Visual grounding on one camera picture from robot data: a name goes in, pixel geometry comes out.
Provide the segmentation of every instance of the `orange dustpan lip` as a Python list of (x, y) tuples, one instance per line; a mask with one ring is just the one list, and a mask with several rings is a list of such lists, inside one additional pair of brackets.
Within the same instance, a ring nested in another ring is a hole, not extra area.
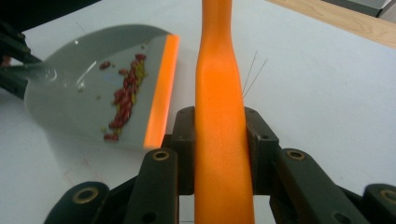
[(165, 135), (166, 121), (175, 77), (179, 37), (167, 35), (163, 48), (163, 58), (155, 87), (154, 97), (148, 117), (143, 148), (161, 147)]

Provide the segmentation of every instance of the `wooden surface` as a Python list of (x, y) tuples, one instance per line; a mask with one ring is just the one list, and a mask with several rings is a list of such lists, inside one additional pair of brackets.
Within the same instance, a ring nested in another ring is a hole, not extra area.
[(396, 24), (319, 0), (268, 0), (396, 49)]

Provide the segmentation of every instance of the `orange handle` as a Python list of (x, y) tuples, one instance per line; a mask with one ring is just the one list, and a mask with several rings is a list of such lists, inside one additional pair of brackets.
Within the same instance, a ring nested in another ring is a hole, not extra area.
[(232, 0), (203, 0), (196, 68), (195, 223), (254, 223)]

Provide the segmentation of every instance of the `white table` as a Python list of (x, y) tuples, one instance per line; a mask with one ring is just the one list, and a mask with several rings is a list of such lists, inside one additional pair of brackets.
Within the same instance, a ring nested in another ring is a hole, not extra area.
[[(46, 59), (81, 35), (127, 23), (154, 25), (180, 36), (170, 133), (176, 112), (194, 105), (200, 1), (103, 0), (25, 34), (33, 54)], [(395, 49), (262, 0), (234, 0), (233, 44), (241, 85), (257, 51), (246, 89), (268, 59), (245, 104), (260, 112), (282, 147), (309, 153), (336, 184), (356, 193), (371, 183), (396, 185)], [(0, 120), (1, 222), (42, 223), (77, 183), (60, 168), (62, 156), (23, 102), (3, 90)], [(71, 172), (85, 171), (111, 188), (137, 175), (144, 155), (79, 150)], [(110, 168), (103, 168), (104, 163)], [(192, 197), (181, 203), (180, 221), (192, 221)], [(267, 199), (255, 197), (255, 203), (257, 223), (273, 223)]]

